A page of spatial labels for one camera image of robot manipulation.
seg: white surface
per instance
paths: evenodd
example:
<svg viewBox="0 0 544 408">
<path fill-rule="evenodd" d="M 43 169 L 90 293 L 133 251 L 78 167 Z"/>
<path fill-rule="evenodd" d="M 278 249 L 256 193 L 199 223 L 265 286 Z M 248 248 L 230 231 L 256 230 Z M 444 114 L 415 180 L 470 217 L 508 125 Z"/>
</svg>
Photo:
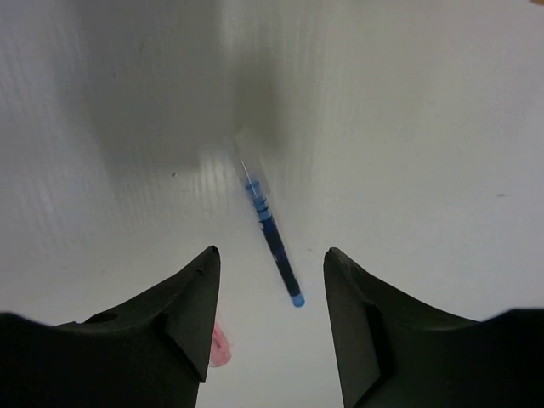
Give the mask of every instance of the white surface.
<svg viewBox="0 0 544 408">
<path fill-rule="evenodd" d="M 331 408 L 330 246 L 459 315 L 544 306 L 544 8 L 115 4 L 0 6 L 0 309 L 83 320 L 215 244 L 233 359 L 198 405 Z M 231 113 L 265 154 L 301 310 L 209 148 Z"/>
</svg>

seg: blue plunger tip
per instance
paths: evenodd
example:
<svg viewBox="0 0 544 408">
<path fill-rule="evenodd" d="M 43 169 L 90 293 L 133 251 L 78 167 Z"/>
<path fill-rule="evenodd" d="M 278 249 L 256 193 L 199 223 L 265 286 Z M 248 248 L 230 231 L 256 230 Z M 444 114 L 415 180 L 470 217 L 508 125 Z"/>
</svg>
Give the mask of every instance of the blue plunger tip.
<svg viewBox="0 0 544 408">
<path fill-rule="evenodd" d="M 297 296 L 291 297 L 292 304 L 295 305 L 295 308 L 302 308 L 306 301 L 304 300 L 304 295 L 299 293 Z"/>
</svg>

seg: pink object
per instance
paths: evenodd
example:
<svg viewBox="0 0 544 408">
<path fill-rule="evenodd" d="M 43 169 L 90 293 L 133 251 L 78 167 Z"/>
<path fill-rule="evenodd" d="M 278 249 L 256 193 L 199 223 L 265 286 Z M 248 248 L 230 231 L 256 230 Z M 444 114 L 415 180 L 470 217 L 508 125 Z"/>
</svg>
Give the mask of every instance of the pink object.
<svg viewBox="0 0 544 408">
<path fill-rule="evenodd" d="M 217 321 L 213 325 L 212 349 L 210 351 L 210 366 L 221 367 L 230 360 L 230 346 Z"/>
</svg>

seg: blue syringe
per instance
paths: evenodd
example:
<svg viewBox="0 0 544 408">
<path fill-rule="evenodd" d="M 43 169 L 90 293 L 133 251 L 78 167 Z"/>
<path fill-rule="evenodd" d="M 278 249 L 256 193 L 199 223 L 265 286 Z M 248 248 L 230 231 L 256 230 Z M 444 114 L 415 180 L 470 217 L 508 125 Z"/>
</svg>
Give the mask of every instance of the blue syringe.
<svg viewBox="0 0 544 408">
<path fill-rule="evenodd" d="M 236 140 L 236 155 L 240 163 L 238 173 L 241 182 L 244 184 L 247 196 L 252 202 L 253 208 L 258 215 L 258 222 L 261 224 L 264 238 L 272 252 L 275 264 L 280 271 L 281 278 L 291 296 L 292 304 L 297 308 L 304 306 L 304 295 L 300 291 L 297 278 L 292 272 L 291 264 L 286 255 L 286 250 L 281 240 L 280 231 L 274 221 L 269 203 L 264 193 L 264 172 L 255 155 L 244 155 L 244 145 L 241 139 Z"/>
</svg>

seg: white floor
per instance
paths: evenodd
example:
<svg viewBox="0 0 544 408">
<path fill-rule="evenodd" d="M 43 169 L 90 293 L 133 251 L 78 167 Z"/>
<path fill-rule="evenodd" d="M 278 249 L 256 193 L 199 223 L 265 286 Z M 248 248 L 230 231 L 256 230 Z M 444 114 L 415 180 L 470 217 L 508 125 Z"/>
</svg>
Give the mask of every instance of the white floor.
<svg viewBox="0 0 544 408">
<path fill-rule="evenodd" d="M 216 245 L 233 357 L 198 406 L 333 408 L 329 247 L 459 315 L 544 306 L 544 8 L 236 0 L 219 31 L 211 1 L 34 3 L 0 13 L 0 309 L 83 320 Z M 302 309 L 201 140 L 230 114 L 263 154 Z"/>
</svg>

